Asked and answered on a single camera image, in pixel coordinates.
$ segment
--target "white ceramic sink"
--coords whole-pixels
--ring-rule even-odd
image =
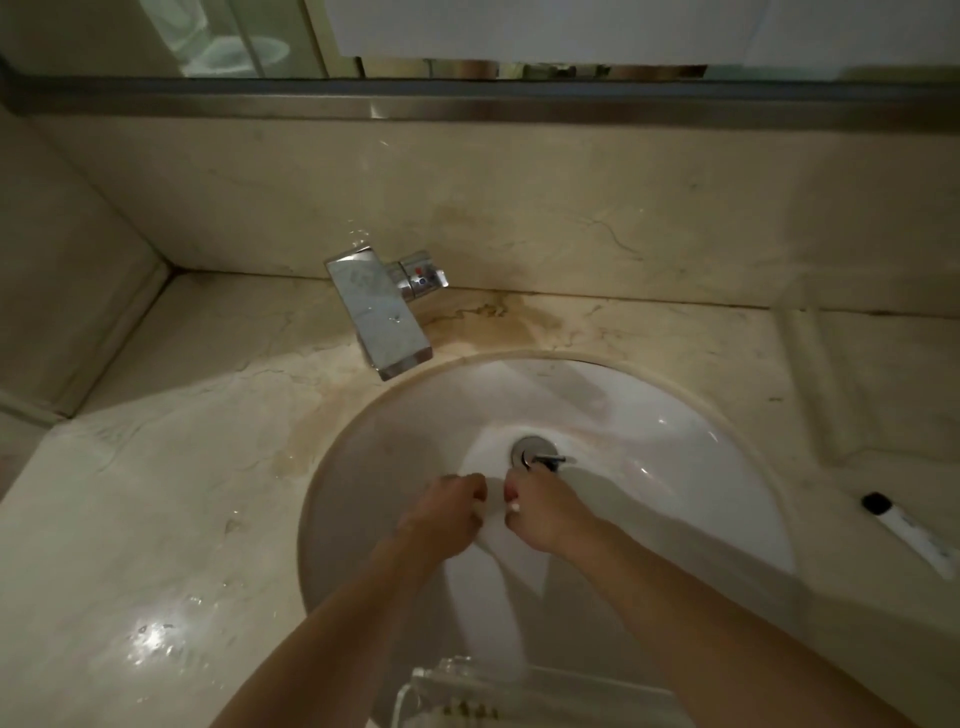
[[[770,489],[737,445],[677,398],[578,361],[506,359],[415,378],[341,435],[314,477],[300,526],[300,583],[312,609],[389,533],[428,479],[490,483],[476,544],[421,595],[374,719],[389,723],[413,667],[471,655],[520,673],[556,667],[662,684],[638,644],[567,564],[503,525],[511,446],[536,434],[568,463],[581,497],[638,541],[796,632],[800,589]]]

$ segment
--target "metal trim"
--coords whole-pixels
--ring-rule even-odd
[[[960,131],[960,85],[0,75],[20,114]]]

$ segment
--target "faucet handle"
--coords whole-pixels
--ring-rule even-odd
[[[396,263],[388,264],[386,268],[403,295],[403,300],[407,302],[449,285],[444,271],[434,265],[433,258],[427,251],[407,255]]]

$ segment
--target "faucet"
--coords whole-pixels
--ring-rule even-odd
[[[335,255],[325,265],[364,355],[383,381],[433,358],[433,348],[407,306],[448,286],[427,251],[384,265],[367,246]]]

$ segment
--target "beige marble backsplash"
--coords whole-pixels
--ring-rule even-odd
[[[173,262],[324,278],[370,242],[453,285],[960,314],[960,138],[35,119]]]
[[[0,106],[0,410],[46,422],[73,414],[167,273],[66,160]]]

